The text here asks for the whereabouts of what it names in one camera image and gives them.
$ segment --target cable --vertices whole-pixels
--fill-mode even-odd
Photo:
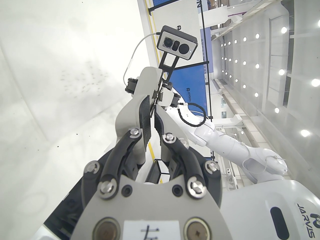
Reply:
[[[146,38],[148,38],[148,37],[150,37],[150,36],[153,36],[153,35],[160,35],[160,34],[161,34],[160,32],[156,32],[156,33],[151,33],[151,34],[149,34],[149,35],[146,35],[143,39],[140,40],[140,42],[138,43],[138,45],[137,45],[136,48],[134,49],[134,52],[133,52],[133,54],[132,54],[132,56],[131,56],[131,59],[130,59],[130,61],[129,61],[129,64],[128,64],[127,68],[125,69],[125,72],[124,72],[123,78],[122,78],[122,79],[123,79],[123,83],[124,83],[126,86],[128,86],[128,85],[127,85],[127,83],[125,82],[125,75],[126,75],[128,69],[130,68],[132,59],[134,58],[134,54],[135,54],[137,48],[139,47],[139,45],[141,44],[141,42],[142,42],[143,40],[145,40]]]
[[[249,150],[249,148],[245,145],[244,142],[241,142],[241,145],[245,146],[246,149],[247,149],[247,151],[248,151],[248,153],[249,153],[249,157],[242,162],[242,167],[243,167],[246,171],[248,171],[249,173],[251,173],[251,174],[262,174],[262,173],[264,173],[264,172],[266,171],[266,169],[267,169],[267,165],[268,165],[267,160],[268,160],[268,158],[281,159],[281,160],[285,161],[284,158],[278,158],[276,155],[268,155],[268,156],[265,157],[264,170],[263,170],[262,172],[259,172],[259,173],[252,172],[252,171],[248,170],[248,169],[245,167],[245,162],[246,162],[247,160],[251,159],[250,150]]]
[[[179,105],[185,105],[185,104],[188,104],[188,105],[194,105],[195,107],[198,107],[201,111],[203,111],[203,121],[199,124],[192,124],[192,123],[189,123],[188,121],[186,121],[185,119],[183,119],[182,115],[181,115],[181,112],[180,112],[180,108],[178,107],[178,113],[179,113],[179,117],[180,119],[187,125],[191,126],[191,127],[199,127],[199,126],[202,126],[206,119],[207,119],[207,113],[206,113],[206,110],[201,107],[200,105],[196,104],[196,103],[193,103],[193,102],[189,102],[189,103],[178,103]]]
[[[198,113],[198,114],[203,115],[203,113],[200,113],[200,112],[198,112],[198,111],[190,111],[190,112],[194,112],[194,113]]]

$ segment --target black cable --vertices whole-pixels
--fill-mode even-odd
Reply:
[[[178,108],[178,113],[179,113],[180,119],[182,120],[182,122],[184,122],[185,124],[187,124],[187,125],[189,125],[189,126],[191,126],[191,127],[199,127],[199,126],[202,126],[202,125],[205,123],[206,119],[207,119],[206,110],[205,110],[202,106],[200,106],[200,105],[198,105],[198,104],[196,104],[196,103],[193,103],[193,102],[189,102],[188,105],[193,105],[193,106],[195,106],[195,107],[198,107],[201,111],[203,111],[203,121],[202,121],[201,123],[199,123],[199,124],[189,123],[188,121],[186,121],[185,119],[183,119],[183,117],[182,117],[182,115],[181,115],[181,112],[180,112],[180,109]]]

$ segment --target white cable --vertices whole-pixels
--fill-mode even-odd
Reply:
[[[147,37],[150,37],[150,36],[153,36],[153,35],[156,35],[156,34],[157,34],[157,33],[150,33],[149,35],[146,35],[143,39],[140,40],[140,42],[138,43],[138,45],[137,45],[136,48],[134,49],[134,52],[133,52],[133,54],[132,54],[132,56],[131,56],[131,59],[130,59],[130,61],[129,61],[129,64],[128,64],[127,68],[125,69],[125,72],[124,72],[123,78],[122,78],[122,79],[123,79],[123,83],[124,83],[126,86],[128,86],[128,85],[127,85],[127,83],[125,82],[125,75],[126,75],[128,69],[130,68],[130,65],[131,65],[131,63],[132,63],[132,59],[134,58],[134,54],[135,54],[137,48],[139,47],[139,45],[141,44],[141,42],[142,42],[143,40],[145,40]]]

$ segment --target black pole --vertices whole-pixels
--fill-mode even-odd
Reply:
[[[203,18],[203,8],[202,2],[200,1],[201,17],[202,17],[202,28],[203,28],[203,38],[204,38],[204,48],[205,48],[205,60],[208,62],[208,53],[207,53],[207,40],[206,40],[206,31],[205,31],[205,20]],[[207,75],[208,75],[208,89],[209,89],[209,107],[210,107],[210,117],[212,121],[212,110],[211,110],[211,92],[210,92],[210,78],[209,78],[209,64],[207,63]]]

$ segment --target label sticker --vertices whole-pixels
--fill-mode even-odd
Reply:
[[[123,240],[177,240],[179,221],[124,221]]]

